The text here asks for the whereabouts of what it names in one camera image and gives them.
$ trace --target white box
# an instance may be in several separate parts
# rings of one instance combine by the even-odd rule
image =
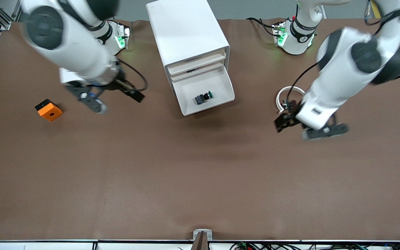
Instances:
[[[183,115],[233,101],[229,44],[207,0],[158,0],[146,9]],[[198,105],[195,97],[209,91],[214,98]]]

